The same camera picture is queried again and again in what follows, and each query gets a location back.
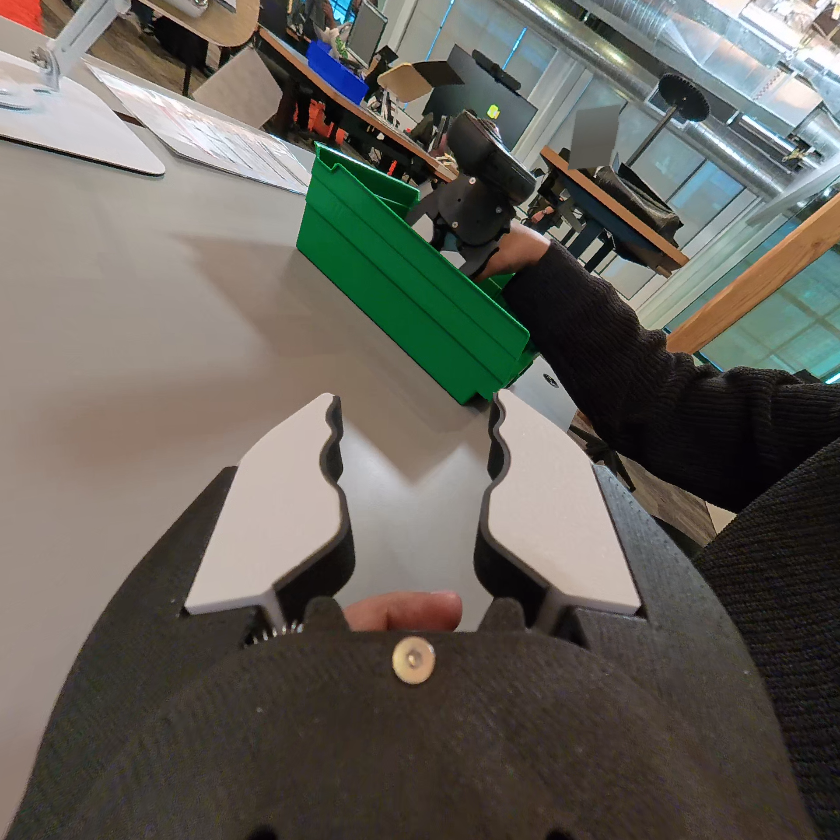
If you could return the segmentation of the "printed paper sheet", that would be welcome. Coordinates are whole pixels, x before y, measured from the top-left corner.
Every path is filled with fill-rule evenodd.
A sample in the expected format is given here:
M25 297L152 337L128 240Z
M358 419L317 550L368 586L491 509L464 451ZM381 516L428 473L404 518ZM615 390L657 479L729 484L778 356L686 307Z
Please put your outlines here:
M284 143L267 133L205 114L181 100L93 65L88 68L130 115L173 153L290 193L307 193L310 172Z

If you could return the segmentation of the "grey desk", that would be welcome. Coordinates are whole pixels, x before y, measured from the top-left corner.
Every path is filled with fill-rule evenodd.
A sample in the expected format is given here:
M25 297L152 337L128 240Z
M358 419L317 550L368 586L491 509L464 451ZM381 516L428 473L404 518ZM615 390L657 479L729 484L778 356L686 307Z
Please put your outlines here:
M162 178L2 142L2 834L80 646L224 467L340 396L349 604L473 571L487 404L461 406L296 248L304 199L172 156Z

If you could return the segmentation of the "wooden beam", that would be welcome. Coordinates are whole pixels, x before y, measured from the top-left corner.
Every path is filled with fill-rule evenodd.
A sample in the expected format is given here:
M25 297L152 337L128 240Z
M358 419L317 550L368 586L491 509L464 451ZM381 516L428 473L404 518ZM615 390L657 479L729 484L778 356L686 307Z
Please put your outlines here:
M817 209L667 337L672 353L695 354L728 330L839 240L839 195Z

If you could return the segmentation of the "round wooden table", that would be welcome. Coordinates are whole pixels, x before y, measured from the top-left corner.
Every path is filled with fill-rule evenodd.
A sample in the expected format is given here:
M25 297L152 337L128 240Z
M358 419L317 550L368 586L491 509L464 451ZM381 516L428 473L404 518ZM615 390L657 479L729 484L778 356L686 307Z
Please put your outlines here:
M224 2L208 2L203 14L195 17L185 12L185 2L145 1L158 15L183 26L188 32L219 47L236 47L249 41L258 27L259 1L237 1L235 10Z

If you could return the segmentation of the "black monitor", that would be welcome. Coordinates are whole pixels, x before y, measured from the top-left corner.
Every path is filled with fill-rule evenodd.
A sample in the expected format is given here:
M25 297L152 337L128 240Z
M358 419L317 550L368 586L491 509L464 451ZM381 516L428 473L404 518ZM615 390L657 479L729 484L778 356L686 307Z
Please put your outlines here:
M375 3L361 2L344 41L350 59L361 67L369 66L386 26L387 17Z
M454 117L463 110L496 124L503 143L512 150L530 125L538 108L522 96L495 82L480 69L471 53L455 45L447 63L463 81L461 85L436 87L430 94L422 115L434 115L439 123L443 117Z

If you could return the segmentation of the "black video bar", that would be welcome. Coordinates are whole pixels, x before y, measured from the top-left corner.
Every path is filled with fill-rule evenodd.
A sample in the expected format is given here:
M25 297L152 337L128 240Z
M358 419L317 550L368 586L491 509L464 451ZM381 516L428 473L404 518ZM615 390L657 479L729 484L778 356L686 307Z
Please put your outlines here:
M521 89L521 83L511 76L507 71L496 63L493 59L481 53L477 49L471 51L471 57L477 66L485 71L495 82L501 84L506 89L517 93Z

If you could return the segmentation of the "small wooden board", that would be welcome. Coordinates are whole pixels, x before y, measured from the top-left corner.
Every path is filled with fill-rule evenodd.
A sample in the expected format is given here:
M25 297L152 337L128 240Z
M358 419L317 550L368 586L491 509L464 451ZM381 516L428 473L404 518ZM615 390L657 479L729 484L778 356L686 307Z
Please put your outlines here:
M433 89L425 76L427 64L426 61L412 64L404 62L394 66L381 73L378 84L400 102L412 102L428 95Z

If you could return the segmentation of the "person's right forearm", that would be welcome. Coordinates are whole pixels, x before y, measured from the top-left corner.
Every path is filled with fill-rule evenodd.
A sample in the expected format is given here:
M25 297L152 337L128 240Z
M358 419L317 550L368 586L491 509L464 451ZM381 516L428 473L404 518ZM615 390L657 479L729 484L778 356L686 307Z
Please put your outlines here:
M697 365L564 248L524 238L503 296L602 440L732 512L786 485L838 514L838 385Z

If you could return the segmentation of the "blue plastic bin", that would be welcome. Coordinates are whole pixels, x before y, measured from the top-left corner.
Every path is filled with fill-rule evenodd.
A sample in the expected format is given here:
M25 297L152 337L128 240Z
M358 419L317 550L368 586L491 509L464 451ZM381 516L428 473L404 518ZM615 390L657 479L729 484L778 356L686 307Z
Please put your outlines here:
M359 105L366 99L368 85L348 67L332 58L330 47L321 41L309 44L306 58L309 67L342 96Z

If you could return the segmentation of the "person's right hand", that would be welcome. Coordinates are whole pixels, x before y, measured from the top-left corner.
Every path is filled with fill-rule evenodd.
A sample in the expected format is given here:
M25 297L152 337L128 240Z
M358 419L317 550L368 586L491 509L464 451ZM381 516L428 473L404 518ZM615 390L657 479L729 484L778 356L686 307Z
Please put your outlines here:
M550 241L537 231L512 222L509 232L501 237L498 250L473 281L480 284L490 277L513 275L535 266L549 250L550 245Z

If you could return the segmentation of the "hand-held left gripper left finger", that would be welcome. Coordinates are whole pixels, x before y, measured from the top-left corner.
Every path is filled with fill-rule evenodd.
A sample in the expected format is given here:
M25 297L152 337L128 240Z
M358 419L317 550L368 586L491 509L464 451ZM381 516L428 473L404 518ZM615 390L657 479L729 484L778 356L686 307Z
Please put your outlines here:
M354 571L340 398L321 394L269 430L239 461L199 563L192 616L258 607L270 625L302 621Z

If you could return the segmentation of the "black office chair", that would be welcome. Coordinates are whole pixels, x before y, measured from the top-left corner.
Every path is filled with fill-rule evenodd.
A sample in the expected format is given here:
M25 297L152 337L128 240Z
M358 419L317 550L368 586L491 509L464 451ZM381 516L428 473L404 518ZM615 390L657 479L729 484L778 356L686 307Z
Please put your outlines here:
M632 477L627 471L621 456L595 434L589 419L580 411L575 412L569 433L578 439L591 462L608 468L620 479L630 493L636 491Z

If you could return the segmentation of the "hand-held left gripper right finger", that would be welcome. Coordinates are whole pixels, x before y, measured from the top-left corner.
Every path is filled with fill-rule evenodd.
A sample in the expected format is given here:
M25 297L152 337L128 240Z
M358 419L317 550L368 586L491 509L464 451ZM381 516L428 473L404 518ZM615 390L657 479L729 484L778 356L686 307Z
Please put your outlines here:
M583 450L511 391L493 398L489 436L479 583L540 631L556 631L575 608L636 616L641 596Z

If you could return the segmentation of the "black disc on pole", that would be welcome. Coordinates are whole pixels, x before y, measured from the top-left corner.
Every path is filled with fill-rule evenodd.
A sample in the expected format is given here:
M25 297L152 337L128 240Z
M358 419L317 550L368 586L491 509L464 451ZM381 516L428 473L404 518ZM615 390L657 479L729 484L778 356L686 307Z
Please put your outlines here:
M710 105L703 91L680 75L663 75L658 82L657 92L665 101L667 109L647 138L626 160L628 167L636 163L676 114L690 123L703 122L710 116Z

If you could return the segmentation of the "green plastic bin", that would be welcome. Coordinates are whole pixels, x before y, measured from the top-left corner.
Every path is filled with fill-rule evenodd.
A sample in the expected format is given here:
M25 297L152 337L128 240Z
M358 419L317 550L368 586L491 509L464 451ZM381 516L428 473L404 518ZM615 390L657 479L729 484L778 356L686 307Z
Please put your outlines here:
M506 276L481 289L406 224L419 200L316 143L297 249L457 403L489 401L538 352L502 304Z

